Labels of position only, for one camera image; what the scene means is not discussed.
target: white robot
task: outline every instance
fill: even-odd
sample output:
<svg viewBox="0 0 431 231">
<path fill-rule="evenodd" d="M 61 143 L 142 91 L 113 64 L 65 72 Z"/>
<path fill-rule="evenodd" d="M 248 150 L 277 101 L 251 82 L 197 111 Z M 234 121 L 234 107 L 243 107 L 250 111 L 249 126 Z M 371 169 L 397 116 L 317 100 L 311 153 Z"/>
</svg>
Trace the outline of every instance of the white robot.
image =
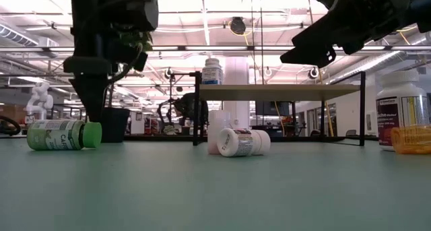
<svg viewBox="0 0 431 231">
<path fill-rule="evenodd" d="M 37 83 L 32 88 L 32 97 L 27 103 L 26 111 L 27 116 L 25 123 L 31 124 L 34 121 L 34 115 L 39 113 L 39 120 L 46 119 L 46 110 L 52 109 L 54 100 L 51 95 L 48 94 L 49 83 Z"/>
</svg>

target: trash can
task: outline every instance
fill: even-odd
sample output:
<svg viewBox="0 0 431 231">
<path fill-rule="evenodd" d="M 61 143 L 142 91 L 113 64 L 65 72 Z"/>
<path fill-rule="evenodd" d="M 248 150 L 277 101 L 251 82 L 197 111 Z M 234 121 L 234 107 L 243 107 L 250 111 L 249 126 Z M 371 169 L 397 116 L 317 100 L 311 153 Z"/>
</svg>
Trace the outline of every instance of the trash can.
<svg viewBox="0 0 431 231">
<path fill-rule="evenodd" d="M 130 116 L 129 109 L 109 108 L 102 111 L 102 143 L 122 143 Z"/>
</svg>

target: green pill bottle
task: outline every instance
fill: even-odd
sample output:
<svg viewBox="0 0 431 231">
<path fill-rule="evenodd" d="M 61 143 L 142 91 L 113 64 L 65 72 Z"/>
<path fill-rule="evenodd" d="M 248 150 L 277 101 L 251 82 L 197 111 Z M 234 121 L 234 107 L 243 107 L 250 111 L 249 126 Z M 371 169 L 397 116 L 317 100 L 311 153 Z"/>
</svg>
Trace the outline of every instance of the green pill bottle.
<svg viewBox="0 0 431 231">
<path fill-rule="evenodd" d="M 27 143 L 33 150 L 82 150 L 97 148 L 101 141 L 100 123 L 76 120 L 40 120 L 27 132 Z"/>
</svg>

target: green table surface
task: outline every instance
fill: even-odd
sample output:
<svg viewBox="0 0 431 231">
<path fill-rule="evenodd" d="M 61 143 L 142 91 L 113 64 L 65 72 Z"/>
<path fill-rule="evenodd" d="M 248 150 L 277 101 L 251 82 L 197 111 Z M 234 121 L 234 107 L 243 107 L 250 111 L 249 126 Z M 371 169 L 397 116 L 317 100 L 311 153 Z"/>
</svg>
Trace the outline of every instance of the green table surface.
<svg viewBox="0 0 431 231">
<path fill-rule="evenodd" d="M 431 156 L 377 142 L 274 143 L 248 158 L 206 147 L 33 152 L 0 139 L 0 230 L 431 230 Z"/>
</svg>

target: tabletop shelf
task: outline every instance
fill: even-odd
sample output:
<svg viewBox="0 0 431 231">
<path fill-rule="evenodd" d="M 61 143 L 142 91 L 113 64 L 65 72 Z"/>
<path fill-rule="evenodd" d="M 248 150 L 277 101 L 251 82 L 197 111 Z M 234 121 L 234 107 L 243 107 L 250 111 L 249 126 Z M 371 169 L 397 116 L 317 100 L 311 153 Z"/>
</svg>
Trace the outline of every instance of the tabletop shelf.
<svg viewBox="0 0 431 231">
<path fill-rule="evenodd" d="M 204 100 L 321 101 L 360 90 L 354 85 L 201 85 Z"/>
</svg>

